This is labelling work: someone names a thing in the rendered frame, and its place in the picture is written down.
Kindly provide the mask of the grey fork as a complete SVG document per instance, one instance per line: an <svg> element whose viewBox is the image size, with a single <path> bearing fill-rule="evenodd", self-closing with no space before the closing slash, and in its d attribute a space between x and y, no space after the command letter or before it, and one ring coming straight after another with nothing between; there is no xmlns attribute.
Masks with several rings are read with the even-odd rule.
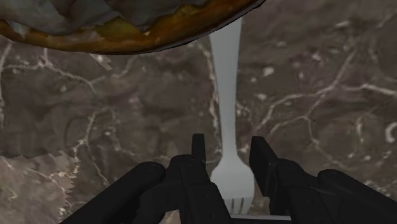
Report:
<svg viewBox="0 0 397 224"><path fill-rule="evenodd" d="M254 175L237 154L235 103L242 19L209 35L218 92L222 157L211 174L230 214L247 214Z"/></svg>

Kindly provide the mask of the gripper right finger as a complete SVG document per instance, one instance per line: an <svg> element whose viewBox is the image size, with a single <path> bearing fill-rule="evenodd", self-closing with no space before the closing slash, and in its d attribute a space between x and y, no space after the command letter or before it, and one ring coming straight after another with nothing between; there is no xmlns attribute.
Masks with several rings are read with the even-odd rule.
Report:
<svg viewBox="0 0 397 224"><path fill-rule="evenodd" d="M396 201L335 169L308 174L263 137L251 139L249 166L271 214L292 224L397 224Z"/></svg>

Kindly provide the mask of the brown rimmed plate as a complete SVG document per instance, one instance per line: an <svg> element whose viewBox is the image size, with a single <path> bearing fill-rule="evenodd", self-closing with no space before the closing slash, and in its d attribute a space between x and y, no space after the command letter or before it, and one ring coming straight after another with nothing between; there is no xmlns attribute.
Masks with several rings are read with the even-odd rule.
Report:
<svg viewBox="0 0 397 224"><path fill-rule="evenodd" d="M25 36L0 19L0 35L18 42L67 52L136 55L185 45L221 29L266 0L208 0L203 6L186 4L160 17L147 31L139 31L122 18L78 29L71 35L51 36L29 29Z"/></svg>

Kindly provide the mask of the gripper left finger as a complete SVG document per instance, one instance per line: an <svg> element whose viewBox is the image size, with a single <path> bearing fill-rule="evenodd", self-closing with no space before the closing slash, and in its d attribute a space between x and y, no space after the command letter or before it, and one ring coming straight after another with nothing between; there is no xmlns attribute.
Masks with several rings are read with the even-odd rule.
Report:
<svg viewBox="0 0 397 224"><path fill-rule="evenodd" d="M61 224L160 224L174 210L181 224L232 224L205 161L204 135L194 134L190 154L172 157L168 167L138 164Z"/></svg>

